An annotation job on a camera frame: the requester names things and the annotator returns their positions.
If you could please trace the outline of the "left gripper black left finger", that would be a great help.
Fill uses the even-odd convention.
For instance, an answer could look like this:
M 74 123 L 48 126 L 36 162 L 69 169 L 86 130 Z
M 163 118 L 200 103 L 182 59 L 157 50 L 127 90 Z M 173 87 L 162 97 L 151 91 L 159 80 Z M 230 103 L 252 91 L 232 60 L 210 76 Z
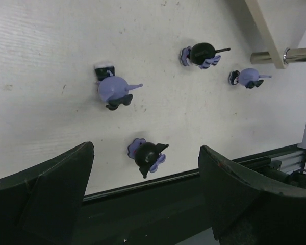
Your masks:
M 0 179 L 0 244 L 71 244 L 94 160 L 84 142 Z

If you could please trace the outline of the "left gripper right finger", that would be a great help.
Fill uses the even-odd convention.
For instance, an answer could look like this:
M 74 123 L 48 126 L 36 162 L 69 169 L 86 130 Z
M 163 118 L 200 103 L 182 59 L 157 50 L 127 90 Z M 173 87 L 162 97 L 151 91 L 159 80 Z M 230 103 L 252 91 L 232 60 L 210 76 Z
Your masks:
M 268 165 L 242 165 L 200 148 L 200 179 L 220 244 L 306 244 L 306 189 L 263 175 Z

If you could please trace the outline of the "purple imp figure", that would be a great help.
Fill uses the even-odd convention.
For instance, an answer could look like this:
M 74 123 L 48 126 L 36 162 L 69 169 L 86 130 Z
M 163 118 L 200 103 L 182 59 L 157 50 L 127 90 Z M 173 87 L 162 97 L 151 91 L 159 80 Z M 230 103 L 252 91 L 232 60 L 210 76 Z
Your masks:
M 130 85 L 124 78 L 117 76 L 115 66 L 111 63 L 94 64 L 94 72 L 97 77 L 98 95 L 110 111 L 118 109 L 119 105 L 129 106 L 133 99 L 130 91 L 143 86 Z

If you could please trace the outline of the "light wooden two-tier shelf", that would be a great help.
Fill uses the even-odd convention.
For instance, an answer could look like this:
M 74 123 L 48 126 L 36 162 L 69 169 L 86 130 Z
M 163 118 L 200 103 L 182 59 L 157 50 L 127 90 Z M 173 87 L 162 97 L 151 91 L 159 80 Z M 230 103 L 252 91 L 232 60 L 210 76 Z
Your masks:
M 251 64 L 306 62 L 306 47 L 298 48 L 306 31 L 306 1 L 245 1 L 260 32 L 265 52 L 254 52 Z

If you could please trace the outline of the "black imp figure front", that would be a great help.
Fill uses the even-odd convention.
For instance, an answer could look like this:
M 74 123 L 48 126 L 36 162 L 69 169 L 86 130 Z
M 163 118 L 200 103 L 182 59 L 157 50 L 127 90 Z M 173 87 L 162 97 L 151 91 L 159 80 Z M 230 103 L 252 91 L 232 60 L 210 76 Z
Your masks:
M 159 165 L 165 162 L 166 155 L 162 152 L 168 147 L 169 144 L 154 144 L 144 138 L 135 138 L 127 147 L 127 155 L 134 160 L 139 172 L 146 179 L 148 173 L 155 173 Z

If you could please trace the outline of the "purple-headed figure black bow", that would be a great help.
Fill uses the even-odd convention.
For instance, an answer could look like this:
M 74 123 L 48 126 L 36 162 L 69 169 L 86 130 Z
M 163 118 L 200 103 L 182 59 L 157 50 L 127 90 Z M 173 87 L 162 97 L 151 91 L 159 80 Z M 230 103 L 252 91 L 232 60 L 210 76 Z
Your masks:
M 229 73 L 228 82 L 235 85 L 242 85 L 246 89 L 259 88 L 265 78 L 272 78 L 271 75 L 262 75 L 254 68 L 246 68 L 242 71 L 234 70 Z

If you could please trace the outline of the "black-headed figure purple bow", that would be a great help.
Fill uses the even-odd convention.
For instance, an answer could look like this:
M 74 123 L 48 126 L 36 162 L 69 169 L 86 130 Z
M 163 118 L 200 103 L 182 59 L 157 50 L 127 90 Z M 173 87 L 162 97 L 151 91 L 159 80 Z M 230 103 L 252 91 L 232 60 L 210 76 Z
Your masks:
M 230 48 L 216 50 L 210 43 L 201 42 L 194 46 L 188 46 L 181 50 L 179 60 L 182 66 L 188 67 L 191 64 L 205 70 L 210 66 L 216 66 L 221 59 L 219 53 L 228 52 Z

